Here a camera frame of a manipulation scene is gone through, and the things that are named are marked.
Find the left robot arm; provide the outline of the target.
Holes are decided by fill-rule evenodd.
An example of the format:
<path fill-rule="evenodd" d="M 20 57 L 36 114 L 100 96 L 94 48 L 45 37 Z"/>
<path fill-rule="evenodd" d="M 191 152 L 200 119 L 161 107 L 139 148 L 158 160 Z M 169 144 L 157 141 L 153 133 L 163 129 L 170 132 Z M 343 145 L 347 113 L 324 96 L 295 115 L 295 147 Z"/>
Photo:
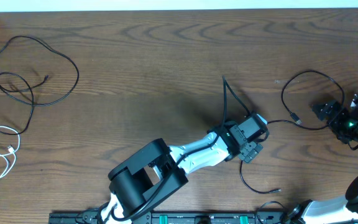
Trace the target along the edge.
<path fill-rule="evenodd" d="M 169 146 L 160 138 L 139 149 L 109 174 L 111 199 L 98 223 L 130 223 L 142 217 L 188 182 L 188 175 L 235 157 L 250 163 L 262 150 L 267 121 L 252 113 L 241 123 L 226 121 L 195 142 Z"/>

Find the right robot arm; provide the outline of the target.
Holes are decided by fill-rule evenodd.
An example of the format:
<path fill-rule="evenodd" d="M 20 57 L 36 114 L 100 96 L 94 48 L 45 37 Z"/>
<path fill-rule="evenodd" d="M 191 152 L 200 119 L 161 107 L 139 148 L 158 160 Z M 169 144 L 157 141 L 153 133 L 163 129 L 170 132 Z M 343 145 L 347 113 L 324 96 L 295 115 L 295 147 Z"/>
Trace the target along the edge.
<path fill-rule="evenodd" d="M 354 95 L 348 110 L 340 102 L 313 105 L 319 120 L 325 121 L 338 140 L 358 149 L 358 95 Z M 345 195 L 325 201 L 307 200 L 298 204 L 282 218 L 282 223 L 358 223 L 358 176 Z"/>

